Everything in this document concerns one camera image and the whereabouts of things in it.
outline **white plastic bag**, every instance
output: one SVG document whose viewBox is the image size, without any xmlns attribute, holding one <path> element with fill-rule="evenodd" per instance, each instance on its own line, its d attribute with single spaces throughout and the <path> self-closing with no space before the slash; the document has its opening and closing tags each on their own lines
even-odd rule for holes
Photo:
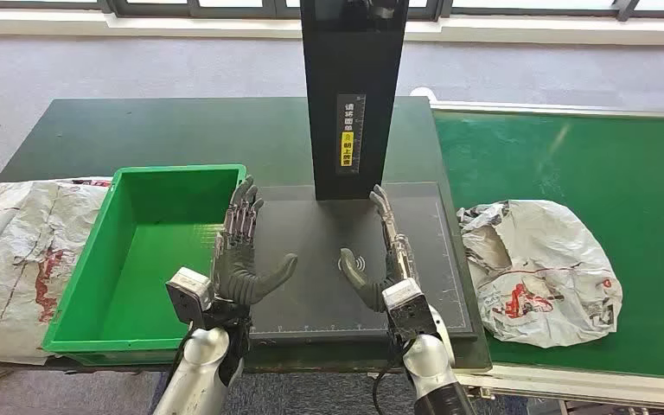
<svg viewBox="0 0 664 415">
<path fill-rule="evenodd" d="M 0 184 L 0 361 L 44 364 L 42 338 L 110 179 Z"/>
<path fill-rule="evenodd" d="M 622 286 L 567 207 L 501 201 L 457 216 L 482 323 L 496 339 L 549 348 L 617 330 Z"/>
</svg>

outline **nfc symbol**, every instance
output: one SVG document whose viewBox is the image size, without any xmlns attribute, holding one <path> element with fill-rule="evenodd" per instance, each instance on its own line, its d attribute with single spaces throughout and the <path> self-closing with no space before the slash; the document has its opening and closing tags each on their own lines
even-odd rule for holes
<svg viewBox="0 0 664 415">
<path fill-rule="evenodd" d="M 340 261 L 342 261 L 342 258 L 337 259 L 337 269 L 342 271 L 342 265 L 340 264 Z M 355 266 L 357 267 L 358 271 L 365 271 L 365 259 L 363 257 L 357 257 L 357 259 L 355 259 Z"/>
</svg>

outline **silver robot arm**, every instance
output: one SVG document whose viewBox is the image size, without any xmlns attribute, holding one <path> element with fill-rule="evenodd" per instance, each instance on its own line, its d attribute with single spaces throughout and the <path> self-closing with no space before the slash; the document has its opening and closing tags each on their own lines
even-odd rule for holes
<svg viewBox="0 0 664 415">
<path fill-rule="evenodd" d="M 190 326 L 155 415 L 220 414 L 250 350 L 251 305 L 296 269 L 297 256 L 288 254 L 274 272 L 256 273 L 253 236 L 263 206 L 257 193 L 251 176 L 233 192 L 210 277 L 181 268 L 166 284 L 177 317 Z"/>
<path fill-rule="evenodd" d="M 220 379 L 220 364 L 229 347 L 230 338 L 223 328 L 195 330 L 154 415 L 220 414 L 227 389 L 243 371 L 241 360 L 227 385 Z"/>
<path fill-rule="evenodd" d="M 454 353 L 446 325 L 418 284 L 408 238 L 400 233 L 388 196 L 379 185 L 370 192 L 383 227 L 386 277 L 374 281 L 354 266 L 354 255 L 341 250 L 342 272 L 367 306 L 388 315 L 388 333 L 402 354 L 416 389 L 416 415 L 475 415 L 463 386 L 451 371 Z M 378 408 L 373 389 L 373 402 Z"/>
</svg>

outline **black cable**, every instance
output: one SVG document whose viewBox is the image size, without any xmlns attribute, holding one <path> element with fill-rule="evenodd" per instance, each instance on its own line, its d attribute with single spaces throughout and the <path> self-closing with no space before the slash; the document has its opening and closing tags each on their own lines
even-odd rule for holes
<svg viewBox="0 0 664 415">
<path fill-rule="evenodd" d="M 408 344 L 406 344 L 405 347 L 401 349 L 400 353 L 396 353 L 393 356 L 391 356 L 391 359 L 389 359 L 386 366 L 383 367 L 382 370 L 380 370 L 378 376 L 375 378 L 375 382 L 373 382 L 373 405 L 375 406 L 375 411 L 378 413 L 378 415 L 383 415 L 383 411 L 380 409 L 380 406 L 378 405 L 378 386 L 380 386 L 380 381 L 383 379 L 383 376 L 385 376 L 388 373 L 389 370 L 391 370 L 396 365 L 403 362 L 403 356 L 405 356 L 405 354 L 408 353 L 409 350 L 411 350 L 413 342 L 414 340 L 409 341 Z"/>
<path fill-rule="evenodd" d="M 187 340 L 189 340 L 192 337 L 192 334 L 195 332 L 195 330 L 192 328 L 194 324 L 190 323 L 189 324 L 189 329 L 187 330 L 187 334 L 184 335 L 182 340 L 179 342 L 179 346 L 176 347 L 176 354 L 174 355 L 174 361 L 172 362 L 172 367 L 169 370 L 169 377 L 167 378 L 167 383 L 164 385 L 164 391 L 167 390 L 167 387 L 169 387 L 169 383 L 171 382 L 172 376 L 174 376 L 174 372 L 176 372 L 176 369 L 179 367 L 179 363 L 182 362 L 182 355 L 184 354 L 184 345 L 187 344 Z"/>
</svg>

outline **green tabletop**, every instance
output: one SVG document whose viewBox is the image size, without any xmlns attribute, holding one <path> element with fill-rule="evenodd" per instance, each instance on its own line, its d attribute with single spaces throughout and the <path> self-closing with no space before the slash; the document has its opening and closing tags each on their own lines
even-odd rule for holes
<svg viewBox="0 0 664 415">
<path fill-rule="evenodd" d="M 241 163 L 260 186 L 313 183 L 305 98 L 58 99 L 53 101 L 0 175 L 0 182 L 112 176 L 126 166 Z M 396 100 L 384 182 L 438 182 L 450 232 L 454 205 L 428 102 Z M 454 238 L 457 266 L 465 266 Z M 465 270 L 460 275 L 469 275 Z M 463 279 L 471 316 L 471 281 Z M 455 343 L 457 367 L 484 369 L 482 326 L 476 340 Z M 247 366 L 259 371 L 367 371 L 385 365 L 386 346 L 372 343 L 256 347 Z M 57 367 L 69 367 L 60 360 Z"/>
<path fill-rule="evenodd" d="M 436 112 L 459 207 L 547 199 L 594 233 L 622 283 L 617 332 L 569 348 L 488 343 L 495 363 L 664 376 L 664 118 Z"/>
</svg>

